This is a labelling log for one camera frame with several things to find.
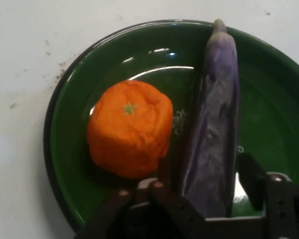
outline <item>white surface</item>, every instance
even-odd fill
[[[98,39],[171,18],[222,18],[299,63],[299,0],[0,1],[0,239],[74,236],[43,160],[43,122],[57,76]]]

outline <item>green plate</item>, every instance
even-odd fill
[[[237,44],[241,81],[238,151],[251,152],[266,170],[299,183],[299,66],[250,35],[228,31]],[[168,95],[181,122],[210,34],[211,24],[200,21],[132,26],[93,44],[65,72],[47,110],[44,154],[53,191],[74,230],[114,190],[135,186],[92,163],[86,128],[94,104],[113,84],[138,79]],[[180,133],[177,124],[170,157]],[[233,216],[247,215],[257,212],[237,184]]]

